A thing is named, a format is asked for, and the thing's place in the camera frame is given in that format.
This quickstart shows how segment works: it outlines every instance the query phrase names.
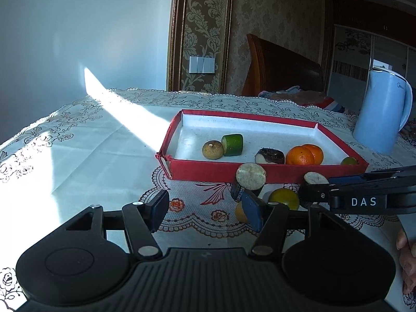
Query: embroidered flower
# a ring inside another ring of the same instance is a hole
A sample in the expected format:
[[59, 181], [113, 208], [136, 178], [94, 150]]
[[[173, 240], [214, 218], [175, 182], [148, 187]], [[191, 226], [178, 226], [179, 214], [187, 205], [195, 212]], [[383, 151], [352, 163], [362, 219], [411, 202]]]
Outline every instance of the embroidered flower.
[[211, 212], [211, 219], [215, 222], [224, 223], [228, 220], [228, 213], [223, 210], [215, 210]]
[[185, 207], [185, 203], [182, 199], [174, 198], [169, 203], [169, 211], [181, 212]]

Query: human hand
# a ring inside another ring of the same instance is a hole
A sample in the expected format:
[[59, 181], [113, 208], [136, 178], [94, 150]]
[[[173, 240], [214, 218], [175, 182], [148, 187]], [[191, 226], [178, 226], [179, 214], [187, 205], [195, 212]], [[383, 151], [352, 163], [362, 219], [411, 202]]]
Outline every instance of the human hand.
[[396, 247], [400, 251], [399, 262], [403, 271], [403, 294], [408, 295], [416, 286], [416, 243], [409, 246], [403, 229], [397, 235]]

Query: robotic arm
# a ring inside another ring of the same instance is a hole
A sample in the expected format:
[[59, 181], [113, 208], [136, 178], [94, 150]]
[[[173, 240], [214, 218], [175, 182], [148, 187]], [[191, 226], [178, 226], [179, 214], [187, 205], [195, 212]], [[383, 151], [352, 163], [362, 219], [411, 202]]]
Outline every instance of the robotic arm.
[[[307, 211], [245, 191], [244, 212], [259, 231], [248, 255], [242, 248], [171, 248], [163, 256], [151, 233], [168, 211], [167, 191], [120, 211], [92, 205], [19, 258], [16, 275], [29, 300], [18, 312], [394, 312], [384, 301], [393, 258], [335, 215], [413, 216], [413, 171], [381, 173], [301, 185]], [[369, 199], [368, 211], [354, 205], [352, 198], [361, 204], [361, 197]], [[330, 210], [313, 204], [324, 201]], [[125, 231], [129, 254], [107, 241], [107, 230]], [[305, 230], [305, 240], [282, 253], [287, 230]]]

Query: green cucumber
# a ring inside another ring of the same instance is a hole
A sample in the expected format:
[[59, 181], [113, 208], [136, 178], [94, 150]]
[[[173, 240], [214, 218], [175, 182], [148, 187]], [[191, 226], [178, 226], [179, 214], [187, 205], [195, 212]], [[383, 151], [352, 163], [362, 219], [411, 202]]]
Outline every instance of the green cucumber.
[[224, 156], [238, 156], [243, 152], [243, 136], [239, 133], [224, 135], [221, 138]]

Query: mandarin orange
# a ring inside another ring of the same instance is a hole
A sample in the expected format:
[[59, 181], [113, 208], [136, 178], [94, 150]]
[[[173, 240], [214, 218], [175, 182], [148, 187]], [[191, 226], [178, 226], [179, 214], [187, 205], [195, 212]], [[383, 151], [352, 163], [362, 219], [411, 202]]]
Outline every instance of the mandarin orange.
[[303, 146], [295, 146], [286, 154], [288, 165], [314, 165], [315, 158], [312, 152]]
[[316, 146], [314, 144], [304, 144], [303, 147], [310, 150], [310, 152], [313, 154], [313, 157], [315, 159], [315, 165], [321, 165], [324, 160], [324, 152], [319, 146]]

